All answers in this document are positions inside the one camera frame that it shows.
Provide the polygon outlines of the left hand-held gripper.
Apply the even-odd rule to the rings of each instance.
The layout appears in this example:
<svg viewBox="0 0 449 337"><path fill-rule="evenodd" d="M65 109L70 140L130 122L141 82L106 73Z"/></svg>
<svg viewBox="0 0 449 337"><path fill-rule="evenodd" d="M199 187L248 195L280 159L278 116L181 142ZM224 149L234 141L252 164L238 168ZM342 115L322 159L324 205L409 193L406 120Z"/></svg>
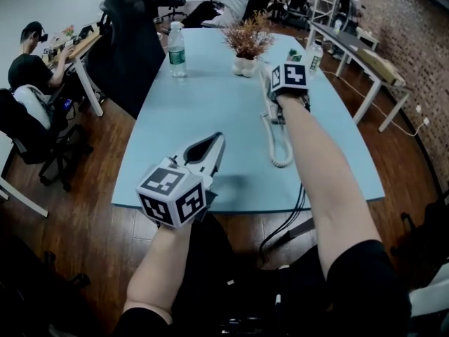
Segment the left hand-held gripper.
<svg viewBox="0 0 449 337"><path fill-rule="evenodd" d="M211 190L225 152L221 132L199 138L164 157L136 187L142 211L155 223L180 228L201 220L217 194Z"/></svg>

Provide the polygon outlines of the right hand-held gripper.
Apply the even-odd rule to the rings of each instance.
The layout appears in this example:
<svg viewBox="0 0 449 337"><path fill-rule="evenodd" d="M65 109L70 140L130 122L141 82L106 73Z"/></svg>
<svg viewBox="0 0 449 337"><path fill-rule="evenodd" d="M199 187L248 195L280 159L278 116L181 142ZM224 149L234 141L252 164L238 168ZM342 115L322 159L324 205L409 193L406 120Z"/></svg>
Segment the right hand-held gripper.
<svg viewBox="0 0 449 337"><path fill-rule="evenodd" d="M282 108L277 98L290 94L298 98L306 110L310 111L309 70L300 62L283 62L269 70L267 99L275 104L274 118L284 124Z"/></svg>

